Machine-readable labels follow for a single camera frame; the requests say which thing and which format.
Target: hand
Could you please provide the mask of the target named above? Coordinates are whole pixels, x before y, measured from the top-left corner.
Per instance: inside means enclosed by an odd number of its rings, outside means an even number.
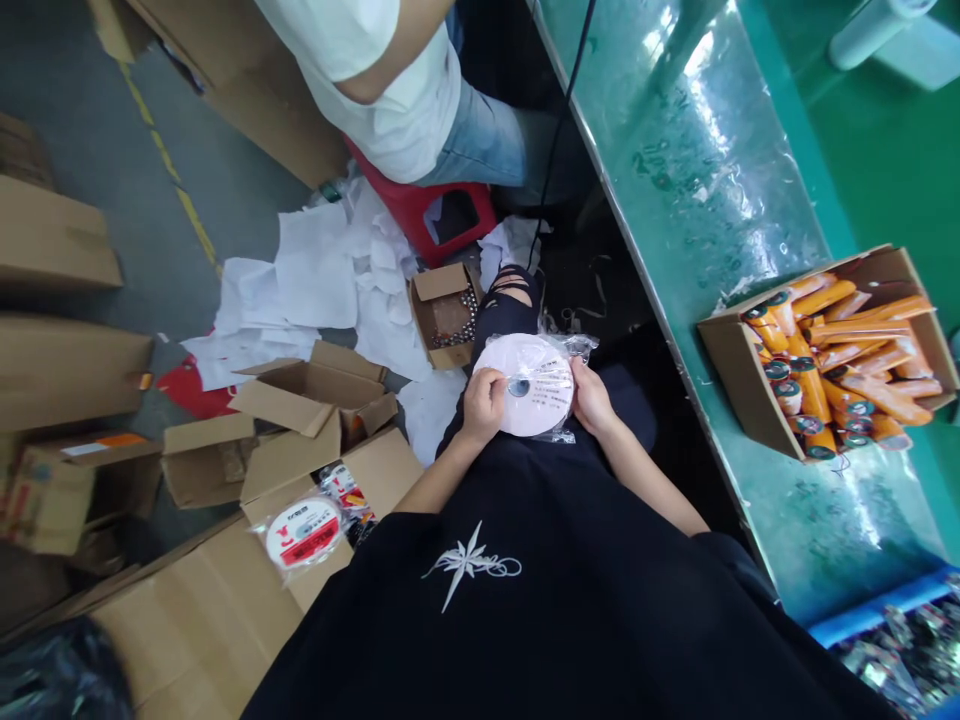
[[[594,437],[612,432],[623,423],[610,404],[610,396],[603,380],[588,368],[582,357],[570,358],[570,369],[577,390],[573,396],[573,414]]]
[[[503,395],[507,378],[499,370],[483,368],[467,385],[463,396],[464,439],[485,447],[500,430],[503,420]]]

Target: red plastic stool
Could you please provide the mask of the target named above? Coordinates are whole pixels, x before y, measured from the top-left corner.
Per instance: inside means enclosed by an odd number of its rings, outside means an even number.
[[[431,268],[440,267],[443,259],[466,247],[474,240],[480,240],[497,226],[497,216],[490,202],[490,188],[482,183],[451,183],[433,187],[400,185],[388,180],[377,170],[349,138],[344,136],[347,147],[367,180],[377,191],[383,204],[387,206],[397,225],[403,230],[410,245],[420,253],[420,257]],[[470,197],[477,213],[477,224],[439,245],[433,241],[423,216],[427,208],[439,197],[452,192],[464,192]]]

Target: black cable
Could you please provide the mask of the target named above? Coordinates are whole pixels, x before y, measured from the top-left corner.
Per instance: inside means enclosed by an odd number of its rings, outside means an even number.
[[[543,226],[543,208],[547,201],[547,189],[550,187],[550,176],[553,174],[553,163],[556,159],[557,154],[557,144],[560,141],[560,130],[563,128],[563,121],[566,119],[566,111],[570,108],[570,100],[573,97],[573,86],[577,82],[577,75],[580,74],[580,61],[583,60],[583,50],[587,46],[587,33],[590,31],[590,23],[593,20],[593,8],[597,4],[597,0],[589,0],[587,3],[587,12],[583,16],[583,29],[580,31],[580,44],[577,46],[577,57],[573,61],[573,70],[570,72],[570,82],[567,83],[567,92],[564,95],[563,107],[560,110],[560,114],[557,116],[557,128],[553,131],[553,141],[550,143],[550,153],[547,155],[547,171],[546,177],[543,179],[543,190],[540,193],[540,208],[537,211],[539,215],[537,219],[537,230],[533,234],[533,242],[530,244],[530,255],[527,257],[527,270],[530,270],[530,265],[533,263],[533,250],[537,247],[537,243],[540,242],[540,229]],[[540,2],[534,3],[533,8],[531,8],[531,23],[536,25],[536,13],[540,7]]]

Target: black shirt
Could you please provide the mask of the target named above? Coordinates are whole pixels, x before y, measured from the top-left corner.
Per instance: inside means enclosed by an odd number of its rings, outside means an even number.
[[[583,444],[500,434],[442,513],[382,520],[244,717],[896,717],[761,577]]]

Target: white t-shirt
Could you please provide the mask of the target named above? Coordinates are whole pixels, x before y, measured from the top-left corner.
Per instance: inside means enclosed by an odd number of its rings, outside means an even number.
[[[433,170],[460,102],[460,61],[444,23],[372,105],[335,82],[373,65],[393,38],[400,0],[256,0],[296,56],[314,100],[367,159],[399,183]]]

